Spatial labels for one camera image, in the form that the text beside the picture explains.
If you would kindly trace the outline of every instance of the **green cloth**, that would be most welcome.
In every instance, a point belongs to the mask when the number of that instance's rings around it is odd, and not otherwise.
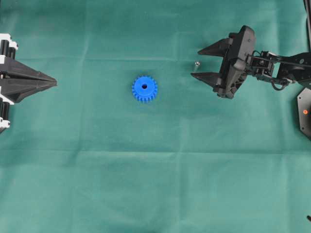
[[[309,233],[311,141],[293,84],[248,77],[233,100],[194,79],[197,51],[254,29],[256,49],[308,50],[301,0],[3,0],[18,61],[58,86],[0,135],[1,233]],[[131,93],[151,75],[159,94]]]

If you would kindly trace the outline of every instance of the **black cable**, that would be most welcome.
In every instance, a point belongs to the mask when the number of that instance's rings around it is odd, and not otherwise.
[[[282,87],[281,87],[281,88],[278,88],[278,87],[274,84],[274,81],[271,80],[271,85],[272,85],[272,87],[273,87],[273,89],[274,89],[275,91],[284,90],[284,88],[287,87],[288,84],[289,84],[289,82],[286,82],[286,83],[282,84]]]

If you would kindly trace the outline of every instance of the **black robotic claw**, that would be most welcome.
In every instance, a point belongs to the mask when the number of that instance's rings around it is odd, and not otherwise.
[[[0,133],[10,127],[10,105],[57,85],[54,78],[15,60],[17,43],[0,34]]]
[[[219,73],[192,73],[198,80],[213,87],[222,98],[232,99],[247,75],[269,82],[277,90],[283,90],[295,81],[311,88],[311,53],[305,52],[291,57],[282,57],[262,51],[254,56],[256,37],[254,31],[243,26],[239,33],[230,33],[229,38],[199,51],[200,55],[223,57]],[[275,63],[280,63],[277,77],[272,77]]]

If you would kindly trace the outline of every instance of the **screw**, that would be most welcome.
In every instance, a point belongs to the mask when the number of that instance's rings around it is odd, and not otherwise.
[[[200,63],[199,61],[197,61],[197,62],[194,63],[194,68],[193,68],[193,72],[194,72],[194,73],[198,70],[198,68],[199,68],[200,65],[201,65],[201,63]]]

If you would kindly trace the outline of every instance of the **blue gear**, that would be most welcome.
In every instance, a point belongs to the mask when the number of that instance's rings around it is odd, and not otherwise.
[[[147,103],[156,98],[157,84],[150,76],[139,76],[132,85],[132,93],[135,99]]]

